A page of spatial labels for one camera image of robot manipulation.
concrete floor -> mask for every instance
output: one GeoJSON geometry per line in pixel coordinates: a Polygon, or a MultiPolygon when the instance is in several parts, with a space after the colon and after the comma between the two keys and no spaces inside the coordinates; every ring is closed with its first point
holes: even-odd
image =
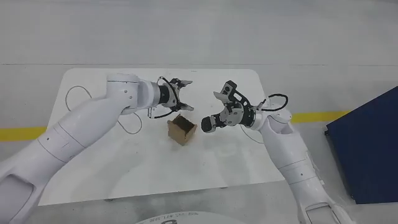
{"type": "MultiPolygon", "coordinates": [[[[73,67],[251,68],[265,92],[290,96],[294,113],[353,109],[397,85],[397,3],[0,0],[0,127],[46,126],[73,67]]],[[[349,199],[320,131],[325,124],[298,128],[327,191],[360,223],[397,223],[397,204],[349,199]]],[[[0,159],[26,144],[0,143],[0,159]]],[[[297,223],[285,182],[45,206],[28,222],[134,223],[182,210],[297,223]]]]}

floor marking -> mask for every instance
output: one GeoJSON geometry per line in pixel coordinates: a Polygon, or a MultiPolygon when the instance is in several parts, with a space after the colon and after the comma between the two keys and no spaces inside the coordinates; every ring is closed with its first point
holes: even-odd
{"type": "MultiPolygon", "coordinates": [[[[349,111],[322,111],[314,113],[295,113],[292,123],[330,122],[334,121],[349,111]]],[[[0,142],[28,141],[38,138],[45,132],[47,127],[26,127],[26,128],[0,128],[0,142]]]]}

small cardboard box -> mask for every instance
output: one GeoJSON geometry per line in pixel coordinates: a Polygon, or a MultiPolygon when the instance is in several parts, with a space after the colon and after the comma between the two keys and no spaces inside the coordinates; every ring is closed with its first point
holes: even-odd
{"type": "Polygon", "coordinates": [[[195,133],[198,125],[191,123],[181,115],[175,117],[173,121],[168,120],[169,137],[184,146],[195,133]]]}

white tabletop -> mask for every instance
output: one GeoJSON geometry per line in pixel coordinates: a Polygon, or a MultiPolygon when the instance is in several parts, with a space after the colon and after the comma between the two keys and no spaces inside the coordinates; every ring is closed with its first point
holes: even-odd
{"type": "MultiPolygon", "coordinates": [[[[171,80],[192,80],[180,92],[184,103],[195,108],[183,116],[200,125],[203,117],[219,113],[223,105],[213,96],[224,83],[232,80],[238,91],[253,103],[264,92],[253,70],[190,69],[105,69],[74,68],[64,74],[49,126],[67,113],[65,94],[75,85],[87,88],[93,97],[105,93],[109,73],[134,73],[142,79],[156,81],[162,75],[171,80]]],[[[68,97],[71,108],[88,99],[81,89],[68,97]]],[[[205,134],[197,129],[187,145],[180,146],[167,136],[168,118],[149,119],[147,111],[138,112],[142,129],[135,135],[115,126],[98,142],[70,161],[49,182],[39,205],[80,202],[106,198],[150,195],[167,192],[258,184],[283,180],[262,144],[250,140],[239,126],[205,134]]],[[[119,119],[126,129],[139,128],[137,116],[119,119]]],[[[248,134],[262,141],[258,133],[248,134]]]]}

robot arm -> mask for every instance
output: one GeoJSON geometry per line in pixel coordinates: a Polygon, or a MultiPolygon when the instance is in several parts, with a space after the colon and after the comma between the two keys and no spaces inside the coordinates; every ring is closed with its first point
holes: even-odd
{"type": "Polygon", "coordinates": [[[170,108],[170,113],[192,111],[192,107],[179,99],[180,89],[191,81],[177,78],[164,81],[158,85],[135,75],[110,75],[104,96],[82,103],[26,148],[2,162],[0,224],[26,220],[51,177],[112,129],[121,114],[157,105],[170,108]]]}
{"type": "Polygon", "coordinates": [[[259,131],[271,160],[293,192],[301,224],[354,224],[347,212],[322,187],[307,146],[290,123],[292,115],[284,108],[287,98],[284,106],[268,103],[263,108],[266,100],[257,107],[251,106],[248,99],[236,91],[236,84],[232,81],[225,83],[221,93],[214,94],[225,108],[219,114],[204,118],[202,130],[211,133],[217,127],[242,124],[259,131]]]}

